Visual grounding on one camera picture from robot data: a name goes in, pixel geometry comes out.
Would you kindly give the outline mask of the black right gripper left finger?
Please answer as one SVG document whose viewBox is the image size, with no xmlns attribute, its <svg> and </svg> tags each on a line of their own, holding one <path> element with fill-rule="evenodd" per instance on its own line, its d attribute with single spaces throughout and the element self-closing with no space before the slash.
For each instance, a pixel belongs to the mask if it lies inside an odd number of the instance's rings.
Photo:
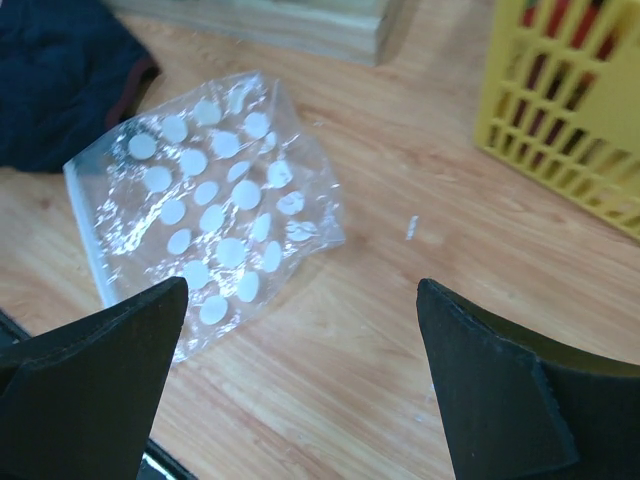
<svg viewBox="0 0 640 480">
<path fill-rule="evenodd" d="M 157 479 L 189 476 L 149 436 L 188 303 L 171 277 L 38 336 L 1 317 L 1 476 Z"/>
</svg>

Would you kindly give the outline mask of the dark navy cloth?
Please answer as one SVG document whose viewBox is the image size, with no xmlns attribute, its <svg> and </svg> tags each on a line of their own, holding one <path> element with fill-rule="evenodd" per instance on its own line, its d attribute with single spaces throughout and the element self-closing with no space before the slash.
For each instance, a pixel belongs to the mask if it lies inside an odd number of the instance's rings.
<svg viewBox="0 0 640 480">
<path fill-rule="evenodd" d="M 2 166 L 60 172 L 129 118 L 159 73 L 101 1 L 2 2 Z"/>
</svg>

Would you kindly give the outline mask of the clear dotted zip top bag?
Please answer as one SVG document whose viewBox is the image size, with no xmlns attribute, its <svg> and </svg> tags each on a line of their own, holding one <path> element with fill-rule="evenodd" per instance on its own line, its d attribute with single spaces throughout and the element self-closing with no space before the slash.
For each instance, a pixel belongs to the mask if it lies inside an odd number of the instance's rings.
<svg viewBox="0 0 640 480">
<path fill-rule="evenodd" d="M 329 159 L 280 80 L 260 71 L 120 123 L 63 172 L 105 306 L 186 280 L 175 362 L 254 317 L 305 258 L 345 240 Z"/>
</svg>

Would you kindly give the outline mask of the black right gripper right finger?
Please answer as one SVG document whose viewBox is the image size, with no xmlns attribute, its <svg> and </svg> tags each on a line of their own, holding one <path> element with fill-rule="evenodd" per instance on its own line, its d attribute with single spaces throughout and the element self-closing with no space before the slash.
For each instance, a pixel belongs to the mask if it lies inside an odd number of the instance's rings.
<svg viewBox="0 0 640 480">
<path fill-rule="evenodd" d="M 417 315 L 459 479 L 635 479 L 639 368 L 422 280 Z"/>
</svg>

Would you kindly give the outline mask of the yellow plastic basket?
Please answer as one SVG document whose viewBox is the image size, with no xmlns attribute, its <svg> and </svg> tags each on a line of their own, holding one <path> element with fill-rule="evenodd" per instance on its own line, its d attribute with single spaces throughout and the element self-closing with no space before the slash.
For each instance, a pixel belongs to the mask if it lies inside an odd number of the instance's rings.
<svg viewBox="0 0 640 480">
<path fill-rule="evenodd" d="M 638 2 L 496 2 L 474 142 L 637 239 Z"/>
</svg>

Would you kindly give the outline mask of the wooden clothes rack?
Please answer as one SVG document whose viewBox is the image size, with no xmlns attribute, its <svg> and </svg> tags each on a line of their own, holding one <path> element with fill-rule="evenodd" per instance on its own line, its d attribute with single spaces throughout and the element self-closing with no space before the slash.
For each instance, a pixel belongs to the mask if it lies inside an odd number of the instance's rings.
<svg viewBox="0 0 640 480">
<path fill-rule="evenodd" d="M 118 12 L 151 16 L 242 40 L 374 66 L 402 1 L 111 0 Z"/>
</svg>

